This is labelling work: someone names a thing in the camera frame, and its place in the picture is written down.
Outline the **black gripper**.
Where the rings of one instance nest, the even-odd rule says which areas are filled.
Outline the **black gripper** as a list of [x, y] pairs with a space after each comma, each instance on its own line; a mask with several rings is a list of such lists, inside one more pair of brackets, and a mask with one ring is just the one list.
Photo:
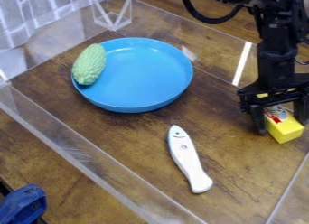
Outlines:
[[241, 97], [241, 111], [251, 115], [259, 135], [266, 133], [263, 107], [293, 101], [293, 115], [305, 126], [309, 123], [309, 73], [294, 73], [280, 85], [267, 88], [257, 80], [237, 92]]

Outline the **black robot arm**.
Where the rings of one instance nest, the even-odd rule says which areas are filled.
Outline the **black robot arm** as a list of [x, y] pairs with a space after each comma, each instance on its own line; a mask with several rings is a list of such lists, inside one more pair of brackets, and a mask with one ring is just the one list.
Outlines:
[[241, 110], [250, 114], [259, 134], [266, 132], [265, 109], [293, 104], [301, 124], [309, 122], [309, 73], [294, 71], [298, 44], [309, 35], [305, 0], [219, 0], [242, 5], [255, 20], [257, 81], [238, 90]]

